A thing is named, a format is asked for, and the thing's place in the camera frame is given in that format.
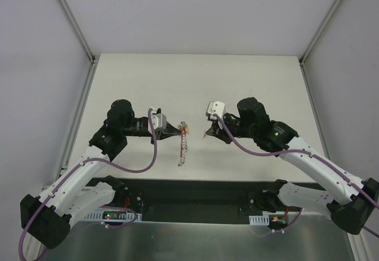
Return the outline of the keyring holder with rings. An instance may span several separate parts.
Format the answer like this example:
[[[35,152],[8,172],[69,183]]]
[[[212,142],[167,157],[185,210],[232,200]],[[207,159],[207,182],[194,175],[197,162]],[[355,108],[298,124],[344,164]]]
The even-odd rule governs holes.
[[[189,133],[188,124],[185,121],[181,121],[180,125],[178,126],[178,129],[181,131],[178,166],[181,167],[185,164],[185,155],[186,155],[186,152],[188,151],[188,145],[187,145],[187,135]]]

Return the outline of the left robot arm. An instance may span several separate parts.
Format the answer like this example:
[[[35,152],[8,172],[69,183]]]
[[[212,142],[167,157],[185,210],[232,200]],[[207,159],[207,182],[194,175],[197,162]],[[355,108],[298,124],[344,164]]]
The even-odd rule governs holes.
[[[147,116],[137,118],[130,101],[114,101],[76,165],[39,195],[28,194],[21,200],[22,235],[30,234],[48,249],[54,249],[78,221],[95,209],[103,205],[122,207],[128,200],[128,191],[112,176],[103,178],[91,191],[82,194],[81,190],[103,167],[117,167],[113,161],[127,146],[128,137],[150,138],[153,157],[142,170],[146,172],[155,163],[158,141],[180,135],[180,129],[168,123],[159,108],[151,108]]]

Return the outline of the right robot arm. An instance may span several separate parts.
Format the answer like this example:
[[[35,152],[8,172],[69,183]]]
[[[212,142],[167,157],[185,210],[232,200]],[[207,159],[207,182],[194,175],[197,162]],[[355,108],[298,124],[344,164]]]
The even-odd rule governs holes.
[[[378,181],[353,175],[318,153],[288,124],[270,119],[254,97],[240,100],[237,111],[234,115],[226,111],[225,103],[209,102],[205,115],[211,126],[206,135],[255,157],[277,157],[321,186],[317,190],[277,179],[253,198],[257,208],[271,213],[283,207],[310,210],[352,235],[366,228],[378,208]]]

